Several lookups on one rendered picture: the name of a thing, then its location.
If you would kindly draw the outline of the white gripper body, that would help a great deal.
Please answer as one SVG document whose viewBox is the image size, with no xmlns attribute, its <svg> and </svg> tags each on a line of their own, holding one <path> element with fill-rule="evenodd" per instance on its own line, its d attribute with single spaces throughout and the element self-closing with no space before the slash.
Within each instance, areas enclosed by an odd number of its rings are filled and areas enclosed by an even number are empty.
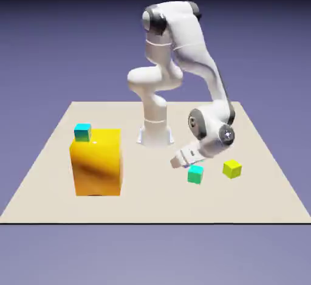
<svg viewBox="0 0 311 285">
<path fill-rule="evenodd" d="M 203 160 L 205 157 L 199 152 L 199 143 L 192 142 L 179 149 L 170 162 L 173 168 L 180 168 L 189 167 Z"/>
</svg>

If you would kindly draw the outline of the small green cube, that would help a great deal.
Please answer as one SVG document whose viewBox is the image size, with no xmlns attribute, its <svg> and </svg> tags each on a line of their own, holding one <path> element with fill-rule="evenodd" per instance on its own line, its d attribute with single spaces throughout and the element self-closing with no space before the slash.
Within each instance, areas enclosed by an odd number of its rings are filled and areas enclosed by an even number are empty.
<svg viewBox="0 0 311 285">
<path fill-rule="evenodd" d="M 203 179 L 204 168 L 200 165 L 190 165 L 188 169 L 187 181 L 200 185 Z"/>
</svg>

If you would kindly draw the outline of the small yellow-green cube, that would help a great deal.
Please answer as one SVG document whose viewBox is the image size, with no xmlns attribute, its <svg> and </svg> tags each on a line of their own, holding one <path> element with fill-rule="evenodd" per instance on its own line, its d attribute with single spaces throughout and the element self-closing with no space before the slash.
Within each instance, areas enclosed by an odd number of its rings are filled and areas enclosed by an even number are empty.
<svg viewBox="0 0 311 285">
<path fill-rule="evenodd" d="M 241 175 L 242 165 L 235 160 L 228 160 L 224 162 L 223 165 L 223 174 L 230 179 L 234 179 Z"/>
</svg>

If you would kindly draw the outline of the small cyan cube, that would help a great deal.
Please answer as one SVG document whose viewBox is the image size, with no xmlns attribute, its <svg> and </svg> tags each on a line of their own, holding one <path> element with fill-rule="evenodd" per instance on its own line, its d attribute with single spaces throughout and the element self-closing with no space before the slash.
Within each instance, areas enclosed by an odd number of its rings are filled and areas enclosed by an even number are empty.
<svg viewBox="0 0 311 285">
<path fill-rule="evenodd" d="M 90 123 L 78 123 L 74 128 L 74 136 L 77 142 L 89 142 L 91 140 L 92 128 Z"/>
</svg>

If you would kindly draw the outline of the large orange box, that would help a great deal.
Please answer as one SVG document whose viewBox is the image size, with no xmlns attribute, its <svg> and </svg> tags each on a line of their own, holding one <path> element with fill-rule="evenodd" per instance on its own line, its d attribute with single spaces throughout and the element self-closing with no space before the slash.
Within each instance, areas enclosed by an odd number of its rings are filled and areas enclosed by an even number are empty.
<svg viewBox="0 0 311 285">
<path fill-rule="evenodd" d="M 119 196 L 123 182 L 121 130 L 93 129 L 88 142 L 70 148 L 77 196 Z"/>
</svg>

